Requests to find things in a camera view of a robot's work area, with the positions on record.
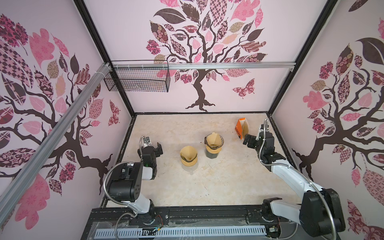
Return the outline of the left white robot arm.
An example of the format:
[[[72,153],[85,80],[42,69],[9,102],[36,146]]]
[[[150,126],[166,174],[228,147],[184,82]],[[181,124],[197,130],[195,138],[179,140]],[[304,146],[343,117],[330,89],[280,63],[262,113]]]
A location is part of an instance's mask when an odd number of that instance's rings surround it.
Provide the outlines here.
[[[141,162],[121,162],[112,167],[104,179],[106,198],[118,205],[128,207],[135,214],[155,218],[153,201],[141,194],[142,181],[154,180],[157,176],[157,158],[163,154],[160,143],[148,144],[138,149]]]

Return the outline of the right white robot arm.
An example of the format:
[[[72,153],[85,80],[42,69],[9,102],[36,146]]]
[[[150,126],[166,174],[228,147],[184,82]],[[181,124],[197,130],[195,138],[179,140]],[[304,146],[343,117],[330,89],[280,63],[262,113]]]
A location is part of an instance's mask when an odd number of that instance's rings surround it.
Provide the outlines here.
[[[289,204],[278,197],[265,199],[262,204],[264,220],[282,217],[300,225],[311,237],[340,239],[339,233],[346,229],[346,224],[340,197],[335,190],[314,183],[278,154],[272,133],[247,134],[243,144],[256,150],[260,163],[282,179],[301,200],[300,204]]]

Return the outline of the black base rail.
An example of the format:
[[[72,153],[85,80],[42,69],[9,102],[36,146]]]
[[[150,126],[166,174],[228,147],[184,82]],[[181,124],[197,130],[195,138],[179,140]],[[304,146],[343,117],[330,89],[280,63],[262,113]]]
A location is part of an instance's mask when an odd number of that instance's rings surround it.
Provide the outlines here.
[[[91,211],[81,239],[94,240],[98,229],[218,226],[264,226],[267,235],[142,240],[331,240],[329,236],[311,237],[300,225],[282,217],[266,221],[261,205],[155,207],[154,219],[134,214],[129,208],[98,208]]]

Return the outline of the left aluminium rail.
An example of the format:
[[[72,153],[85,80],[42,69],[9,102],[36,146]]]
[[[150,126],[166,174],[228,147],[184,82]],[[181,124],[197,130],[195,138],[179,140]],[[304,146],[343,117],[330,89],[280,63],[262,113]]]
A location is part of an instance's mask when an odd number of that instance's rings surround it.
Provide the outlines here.
[[[79,94],[69,109],[65,112],[63,117],[53,128],[53,131],[37,148],[32,158],[26,163],[20,173],[14,178],[1,195],[1,224],[7,220],[14,207],[18,204],[20,198],[32,184],[44,163],[48,160],[49,156],[59,144],[70,125],[80,113],[82,107],[85,106],[94,90],[101,83],[101,81],[104,80],[110,70],[110,63],[103,63],[98,68],[98,70],[91,77],[90,83],[83,88],[81,94]]]

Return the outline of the aluminium rail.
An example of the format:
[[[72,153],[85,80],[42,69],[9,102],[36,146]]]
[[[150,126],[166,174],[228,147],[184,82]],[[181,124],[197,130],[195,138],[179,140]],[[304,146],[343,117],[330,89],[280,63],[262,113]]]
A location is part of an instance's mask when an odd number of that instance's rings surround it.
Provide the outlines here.
[[[7,220],[14,207],[18,204],[20,198],[32,184],[44,163],[48,160],[49,156],[59,144],[70,125],[80,113],[82,107],[85,106],[94,90],[101,83],[101,81],[104,80],[110,70],[110,63],[103,63],[98,68],[98,70],[91,77],[90,83],[83,88],[81,94],[79,94],[69,109],[65,112],[63,117],[53,128],[53,131],[37,148],[32,158],[26,163],[20,173],[14,178],[1,195],[1,224]]]
[[[294,62],[257,62],[257,63],[194,63],[194,64],[132,64],[113,63],[115,69],[161,69],[161,70],[205,70],[205,69],[293,69]]]

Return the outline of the rear aluminium rail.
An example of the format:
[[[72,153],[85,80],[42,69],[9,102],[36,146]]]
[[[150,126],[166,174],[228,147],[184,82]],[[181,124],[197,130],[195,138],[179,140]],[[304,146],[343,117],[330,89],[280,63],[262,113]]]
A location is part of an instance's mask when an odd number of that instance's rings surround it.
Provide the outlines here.
[[[294,62],[257,62],[257,63],[194,63],[194,64],[132,64],[113,63],[115,69],[161,69],[161,70],[205,70],[205,69],[293,69]]]

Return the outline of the grey glass measuring cup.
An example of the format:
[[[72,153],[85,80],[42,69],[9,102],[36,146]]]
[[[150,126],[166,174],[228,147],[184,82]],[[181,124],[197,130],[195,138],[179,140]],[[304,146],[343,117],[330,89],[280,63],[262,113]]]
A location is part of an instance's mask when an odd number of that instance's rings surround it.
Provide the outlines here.
[[[219,155],[218,153],[213,154],[213,153],[210,153],[210,152],[205,152],[205,154],[206,154],[206,157],[209,158],[209,159],[215,159]]]

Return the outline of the orange coffee filter pack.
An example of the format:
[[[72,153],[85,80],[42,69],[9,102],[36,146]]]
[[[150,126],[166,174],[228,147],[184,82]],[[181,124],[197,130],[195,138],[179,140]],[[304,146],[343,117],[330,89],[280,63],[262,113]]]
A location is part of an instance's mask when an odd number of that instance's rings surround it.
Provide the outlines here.
[[[243,140],[245,136],[249,133],[249,124],[246,118],[240,118],[237,121],[235,126],[235,131],[240,140]]]

